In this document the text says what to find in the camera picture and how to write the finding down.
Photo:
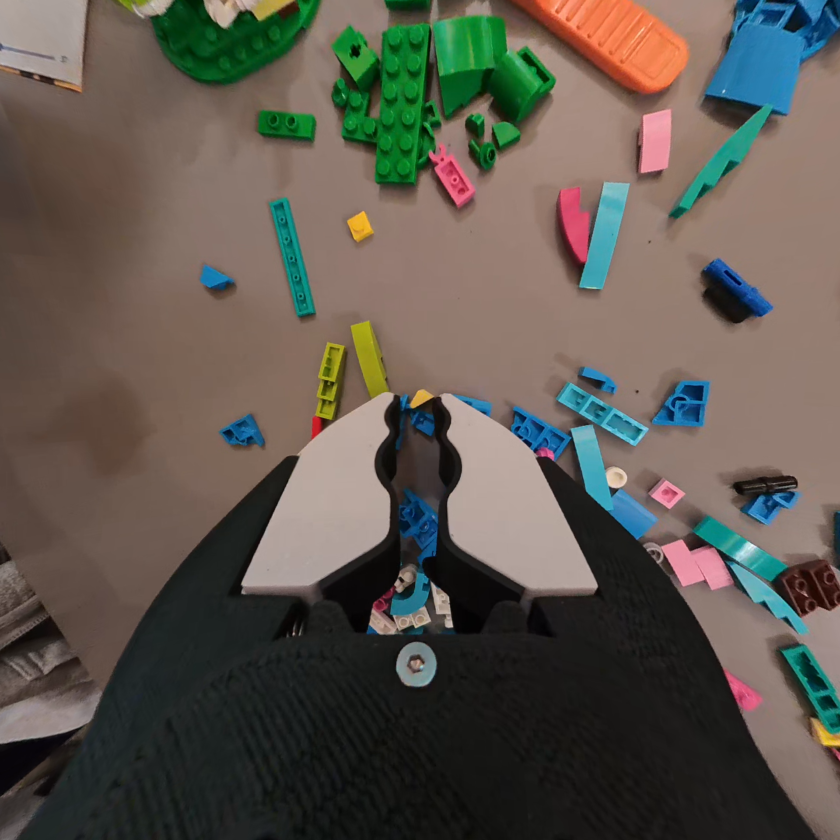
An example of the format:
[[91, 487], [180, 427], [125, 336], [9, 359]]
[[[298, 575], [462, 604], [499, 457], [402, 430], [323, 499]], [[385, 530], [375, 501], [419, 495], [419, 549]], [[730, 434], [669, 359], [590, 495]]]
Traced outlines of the long teal plate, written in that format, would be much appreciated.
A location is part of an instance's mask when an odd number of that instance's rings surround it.
[[280, 198], [269, 204], [269, 210], [295, 313], [299, 319], [313, 317], [316, 308], [289, 200]]

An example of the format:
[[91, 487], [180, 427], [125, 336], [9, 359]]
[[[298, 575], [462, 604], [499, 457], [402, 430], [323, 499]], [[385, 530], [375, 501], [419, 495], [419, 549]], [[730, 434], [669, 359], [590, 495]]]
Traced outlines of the pink tile brick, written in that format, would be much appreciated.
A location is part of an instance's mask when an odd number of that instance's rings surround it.
[[670, 108], [643, 115], [637, 133], [637, 172], [652, 175], [669, 167], [673, 113]]

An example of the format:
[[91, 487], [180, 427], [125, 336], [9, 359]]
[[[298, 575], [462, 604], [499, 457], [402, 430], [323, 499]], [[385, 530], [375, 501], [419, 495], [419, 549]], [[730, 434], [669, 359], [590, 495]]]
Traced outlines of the brick instruction booklet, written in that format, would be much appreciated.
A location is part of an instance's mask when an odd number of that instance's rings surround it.
[[1, 69], [81, 91], [88, 1], [2, 1]]

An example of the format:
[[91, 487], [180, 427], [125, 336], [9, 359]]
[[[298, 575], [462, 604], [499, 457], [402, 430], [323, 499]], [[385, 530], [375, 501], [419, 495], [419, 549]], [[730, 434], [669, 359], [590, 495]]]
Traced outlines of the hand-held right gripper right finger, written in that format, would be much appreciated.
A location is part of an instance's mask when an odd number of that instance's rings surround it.
[[453, 601], [593, 595], [597, 582], [543, 466], [504, 426], [445, 393], [434, 399], [444, 484], [432, 580]]

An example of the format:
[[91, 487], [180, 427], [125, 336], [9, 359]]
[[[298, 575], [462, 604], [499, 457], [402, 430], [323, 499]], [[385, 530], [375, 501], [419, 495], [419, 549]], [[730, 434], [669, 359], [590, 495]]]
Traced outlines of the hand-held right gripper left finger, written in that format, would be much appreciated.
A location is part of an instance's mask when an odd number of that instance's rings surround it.
[[244, 595], [373, 601], [400, 564], [399, 396], [385, 392], [299, 453], [242, 580]]

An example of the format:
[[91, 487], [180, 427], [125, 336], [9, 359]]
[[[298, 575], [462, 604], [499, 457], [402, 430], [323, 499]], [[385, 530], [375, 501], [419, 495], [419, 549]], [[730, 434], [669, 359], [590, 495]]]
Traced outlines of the grey desk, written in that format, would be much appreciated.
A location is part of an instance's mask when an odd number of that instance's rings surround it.
[[[176, 565], [309, 438], [324, 344], [370, 320], [388, 382], [514, 405], [568, 428], [555, 402], [586, 364], [648, 423], [682, 378], [710, 383], [706, 425], [651, 427], [605, 463], [658, 517], [705, 515], [783, 561], [833, 555], [838, 509], [838, 47], [805, 63], [791, 114], [685, 217], [667, 214], [742, 115], [701, 103], [733, 2], [648, 2], [689, 44], [659, 100], [625, 93], [509, 2], [442, 2], [505, 18], [558, 81], [488, 174], [463, 122], [438, 134], [474, 179], [454, 209], [434, 174], [374, 183], [330, 89], [345, 25], [379, 42], [383, 2], [323, 2], [289, 55], [232, 87], [163, 57], [151, 27], [91, 4], [82, 93], [2, 73], [23, 154], [24, 243], [2, 244], [2, 537], [81, 660], [106, 681]], [[666, 171], [637, 172], [644, 114], [671, 109]], [[581, 188], [591, 235], [604, 182], [630, 184], [602, 290], [579, 288], [556, 203]], [[269, 204], [289, 200], [316, 308], [298, 318]], [[374, 235], [356, 244], [347, 219]], [[722, 259], [773, 310], [732, 324], [702, 297]], [[200, 283], [207, 264], [236, 282]], [[253, 414], [266, 444], [219, 430]], [[770, 523], [732, 483], [794, 476]], [[671, 509], [648, 494], [667, 479]]]

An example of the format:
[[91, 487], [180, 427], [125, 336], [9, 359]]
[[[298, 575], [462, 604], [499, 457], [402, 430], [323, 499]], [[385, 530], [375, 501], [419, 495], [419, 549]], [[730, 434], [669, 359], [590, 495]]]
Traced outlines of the turquoise slope brick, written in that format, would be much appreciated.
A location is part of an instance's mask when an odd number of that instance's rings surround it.
[[604, 182], [579, 288], [604, 288], [623, 221], [630, 184]]

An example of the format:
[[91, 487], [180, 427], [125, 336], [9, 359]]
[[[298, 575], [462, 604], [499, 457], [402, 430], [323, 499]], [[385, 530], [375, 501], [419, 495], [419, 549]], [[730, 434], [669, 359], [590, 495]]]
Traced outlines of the teal wedge plate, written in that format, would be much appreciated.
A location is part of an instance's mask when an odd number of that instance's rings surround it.
[[819, 722], [831, 734], [839, 733], [839, 698], [810, 648], [803, 645], [781, 647], [779, 653], [797, 678]]

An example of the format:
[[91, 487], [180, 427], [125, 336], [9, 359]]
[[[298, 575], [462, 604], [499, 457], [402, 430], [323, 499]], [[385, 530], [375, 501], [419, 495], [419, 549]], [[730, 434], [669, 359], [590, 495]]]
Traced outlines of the magenta slope brick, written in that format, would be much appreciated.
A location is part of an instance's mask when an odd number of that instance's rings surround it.
[[573, 262], [583, 267], [589, 255], [591, 216], [581, 206], [581, 188], [565, 187], [559, 191], [556, 217], [565, 247]]

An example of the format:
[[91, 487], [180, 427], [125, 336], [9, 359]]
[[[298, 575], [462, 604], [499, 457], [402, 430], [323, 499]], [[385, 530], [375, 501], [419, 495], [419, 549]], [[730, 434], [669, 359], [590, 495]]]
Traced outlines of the pile of colourful bricks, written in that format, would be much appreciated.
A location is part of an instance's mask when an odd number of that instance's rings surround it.
[[[701, 426], [705, 418], [708, 386], [709, 383], [705, 381], [679, 383], [675, 395], [664, 406], [664, 414], [659, 413], [653, 422], [660, 424], [661, 421], [668, 425], [673, 421], [675, 425]], [[433, 400], [419, 409], [411, 410], [411, 399], [408, 394], [401, 396], [400, 436], [406, 425], [404, 415], [408, 415], [417, 431], [432, 437], [435, 432]], [[641, 540], [658, 520], [625, 491], [626, 473], [617, 466], [607, 468], [603, 465], [595, 430], [600, 428], [625, 443], [637, 446], [647, 434], [648, 428], [571, 382], [566, 383], [557, 400], [579, 417], [577, 427], [566, 433], [520, 406], [514, 406], [511, 409], [511, 433], [528, 446], [536, 457], [553, 459], [554, 462], [568, 444], [574, 442], [586, 492], [602, 504], [636, 540]], [[685, 493], [663, 478], [648, 495], [658, 504], [671, 509]], [[754, 514], [764, 523], [770, 523], [780, 509], [793, 508], [798, 497], [798, 491], [775, 496], [754, 496], [744, 511], [750, 516]], [[829, 610], [834, 608], [835, 603], [838, 604], [838, 571], [837, 567], [828, 562], [819, 560], [784, 566], [781, 561], [772, 559], [769, 554], [714, 518], [702, 519], [693, 533], [705, 544], [696, 549], [689, 549], [685, 540], [663, 545], [652, 542], [644, 544], [645, 550], [657, 564], [661, 566], [667, 562], [679, 584], [684, 587], [701, 581], [706, 582], [710, 590], [737, 585], [753, 602], [785, 621], [797, 633], [806, 631], [804, 616], [818, 606]], [[760, 705], [759, 695], [729, 672], [726, 674], [741, 708], [750, 711]], [[829, 733], [815, 712], [811, 726], [813, 737], [838, 756], [838, 734]]]

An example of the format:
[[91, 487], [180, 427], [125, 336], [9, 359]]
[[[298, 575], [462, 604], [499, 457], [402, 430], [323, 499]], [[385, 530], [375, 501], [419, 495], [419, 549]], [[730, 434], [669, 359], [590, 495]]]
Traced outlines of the person's grey sweatshirt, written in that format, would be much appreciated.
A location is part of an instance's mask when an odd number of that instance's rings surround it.
[[35, 590], [1, 548], [1, 744], [73, 732], [102, 693]]

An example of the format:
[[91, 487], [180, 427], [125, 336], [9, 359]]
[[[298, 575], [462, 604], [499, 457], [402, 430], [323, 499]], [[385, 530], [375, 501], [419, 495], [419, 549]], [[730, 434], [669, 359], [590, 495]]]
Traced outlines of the orange brick separator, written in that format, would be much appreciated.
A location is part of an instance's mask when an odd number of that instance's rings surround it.
[[627, 90], [659, 93], [687, 66], [687, 42], [636, 2], [514, 4]]

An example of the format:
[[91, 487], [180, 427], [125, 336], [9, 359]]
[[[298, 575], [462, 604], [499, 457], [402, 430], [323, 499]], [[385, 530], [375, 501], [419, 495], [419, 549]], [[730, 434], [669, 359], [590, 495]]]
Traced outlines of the blue pin brick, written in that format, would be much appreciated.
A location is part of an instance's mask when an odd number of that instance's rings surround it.
[[701, 274], [706, 283], [718, 284], [739, 299], [752, 312], [752, 319], [759, 319], [769, 314], [774, 306], [769, 303], [760, 290], [750, 285], [740, 274], [722, 259], [714, 259], [704, 266]]

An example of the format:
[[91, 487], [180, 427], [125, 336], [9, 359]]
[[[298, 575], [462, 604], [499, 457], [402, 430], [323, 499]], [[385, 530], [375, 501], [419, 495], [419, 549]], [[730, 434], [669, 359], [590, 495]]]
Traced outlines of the pink claw brick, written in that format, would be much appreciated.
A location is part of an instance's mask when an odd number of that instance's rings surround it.
[[427, 157], [434, 163], [434, 172], [457, 209], [465, 207], [474, 199], [474, 185], [444, 145], [429, 151]]

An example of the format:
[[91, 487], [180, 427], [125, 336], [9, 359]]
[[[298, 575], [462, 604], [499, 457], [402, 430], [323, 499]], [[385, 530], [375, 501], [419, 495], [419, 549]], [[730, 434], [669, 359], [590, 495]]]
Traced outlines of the brick flower model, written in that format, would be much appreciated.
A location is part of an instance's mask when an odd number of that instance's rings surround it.
[[288, 53], [312, 23], [320, 1], [131, 2], [151, 21], [163, 55], [189, 78], [227, 85]]

